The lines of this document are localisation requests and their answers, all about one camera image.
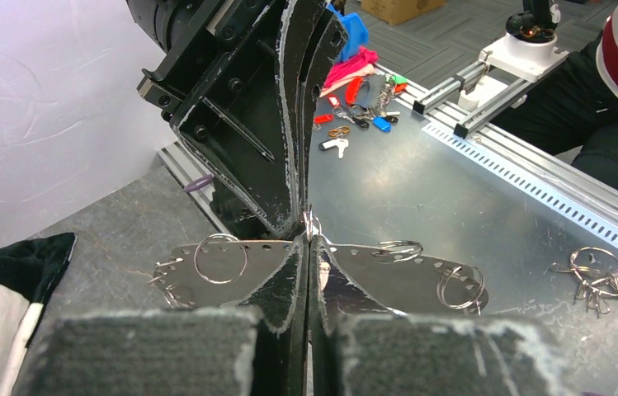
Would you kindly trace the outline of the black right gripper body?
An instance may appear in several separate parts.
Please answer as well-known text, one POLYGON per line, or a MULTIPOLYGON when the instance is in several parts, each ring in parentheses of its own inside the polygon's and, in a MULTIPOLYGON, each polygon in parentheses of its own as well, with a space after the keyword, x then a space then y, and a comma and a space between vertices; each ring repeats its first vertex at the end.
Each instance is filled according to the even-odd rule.
POLYGON ((281 163, 276 50, 283 1, 138 1, 163 50, 137 89, 180 142, 215 164, 281 163))

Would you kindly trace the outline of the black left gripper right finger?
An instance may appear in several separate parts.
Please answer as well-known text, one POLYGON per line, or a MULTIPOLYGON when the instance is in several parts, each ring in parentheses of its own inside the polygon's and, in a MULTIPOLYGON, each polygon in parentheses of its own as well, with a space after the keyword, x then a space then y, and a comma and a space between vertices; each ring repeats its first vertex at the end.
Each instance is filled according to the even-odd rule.
POLYGON ((309 309, 317 395, 574 395, 539 323, 511 315, 309 309))

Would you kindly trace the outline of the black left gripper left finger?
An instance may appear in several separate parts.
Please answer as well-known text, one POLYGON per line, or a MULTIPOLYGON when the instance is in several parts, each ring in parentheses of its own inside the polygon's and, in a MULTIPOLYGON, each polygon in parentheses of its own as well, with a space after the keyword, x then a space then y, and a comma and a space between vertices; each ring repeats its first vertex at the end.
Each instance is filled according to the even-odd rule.
POLYGON ((309 244, 247 241, 237 285, 195 288, 175 309, 55 322, 16 395, 302 395, 309 244))

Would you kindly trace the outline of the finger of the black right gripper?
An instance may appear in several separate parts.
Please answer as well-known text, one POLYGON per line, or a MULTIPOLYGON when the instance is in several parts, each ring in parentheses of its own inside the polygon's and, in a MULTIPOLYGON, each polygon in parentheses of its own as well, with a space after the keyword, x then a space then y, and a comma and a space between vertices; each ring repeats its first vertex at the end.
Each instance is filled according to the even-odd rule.
POLYGON ((309 210, 313 117, 328 75, 323 1, 204 1, 168 52, 169 124, 215 178, 242 238, 291 239, 309 210))
POLYGON ((300 68, 297 97, 297 165, 299 207, 308 208, 308 172, 311 128, 316 102, 328 73, 340 53, 346 33, 331 11, 324 11, 312 33, 300 68))

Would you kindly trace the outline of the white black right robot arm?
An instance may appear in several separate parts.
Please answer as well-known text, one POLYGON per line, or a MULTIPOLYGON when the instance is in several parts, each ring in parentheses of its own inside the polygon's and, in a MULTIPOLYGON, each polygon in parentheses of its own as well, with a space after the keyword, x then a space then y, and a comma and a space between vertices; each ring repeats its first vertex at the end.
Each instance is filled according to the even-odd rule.
POLYGON ((314 112, 347 32, 325 1, 130 1, 164 52, 137 90, 214 178, 241 238, 309 227, 314 112))

